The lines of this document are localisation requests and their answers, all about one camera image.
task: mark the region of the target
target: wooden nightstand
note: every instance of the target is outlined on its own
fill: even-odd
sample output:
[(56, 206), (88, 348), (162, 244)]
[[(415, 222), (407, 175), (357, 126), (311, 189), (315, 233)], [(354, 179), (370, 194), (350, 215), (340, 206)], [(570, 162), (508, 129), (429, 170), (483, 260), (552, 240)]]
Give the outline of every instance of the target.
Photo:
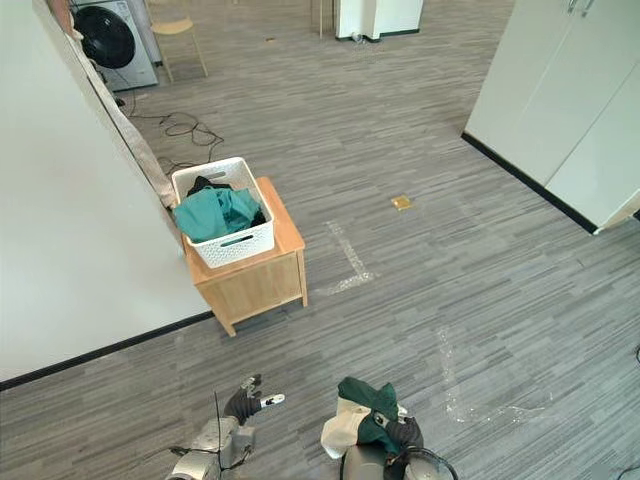
[(257, 182), (274, 216), (273, 250), (211, 269), (182, 239), (193, 284), (232, 337), (235, 323), (299, 298), (305, 307), (308, 302), (304, 240), (271, 180)]

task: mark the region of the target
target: small yellow object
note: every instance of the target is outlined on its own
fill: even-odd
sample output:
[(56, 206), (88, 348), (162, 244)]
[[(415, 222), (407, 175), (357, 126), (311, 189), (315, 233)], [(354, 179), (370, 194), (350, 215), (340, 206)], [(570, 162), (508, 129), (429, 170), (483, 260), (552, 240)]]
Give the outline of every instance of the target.
[(391, 203), (396, 209), (401, 212), (402, 210), (406, 210), (407, 208), (413, 207), (413, 203), (409, 200), (409, 197), (406, 195), (400, 195), (399, 197), (393, 197), (391, 199)]

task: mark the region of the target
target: white cloth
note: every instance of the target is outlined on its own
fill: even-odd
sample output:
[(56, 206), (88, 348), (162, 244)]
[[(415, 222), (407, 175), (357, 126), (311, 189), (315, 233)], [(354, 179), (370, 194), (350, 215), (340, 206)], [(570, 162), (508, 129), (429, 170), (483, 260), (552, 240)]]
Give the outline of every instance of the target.
[(371, 409), (338, 397), (336, 416), (325, 422), (320, 443), (331, 458), (342, 457), (358, 442), (358, 427)]

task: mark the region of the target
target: washing machine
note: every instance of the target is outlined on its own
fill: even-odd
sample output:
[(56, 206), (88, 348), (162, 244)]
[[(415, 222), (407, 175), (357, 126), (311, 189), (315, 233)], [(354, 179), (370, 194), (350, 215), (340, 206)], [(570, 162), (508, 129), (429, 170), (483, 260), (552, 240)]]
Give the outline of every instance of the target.
[(125, 0), (73, 0), (74, 28), (112, 91), (155, 85), (158, 78)]

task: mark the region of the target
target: white laundry basket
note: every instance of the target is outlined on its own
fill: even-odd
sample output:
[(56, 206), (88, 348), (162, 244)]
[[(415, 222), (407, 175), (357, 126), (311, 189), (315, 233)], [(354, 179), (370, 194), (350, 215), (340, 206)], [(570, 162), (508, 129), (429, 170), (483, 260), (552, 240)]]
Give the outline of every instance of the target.
[(178, 203), (186, 198), (187, 192), (193, 187), (193, 182), (199, 175), (213, 183), (228, 183), (234, 190), (248, 188), (253, 199), (260, 204), (266, 220), (262, 225), (206, 242), (194, 243), (187, 237), (187, 243), (198, 252), (207, 266), (209, 268), (221, 267), (271, 250), (274, 247), (273, 213), (265, 202), (244, 159), (240, 157), (227, 158), (174, 172), (171, 175), (171, 180), (178, 196)]

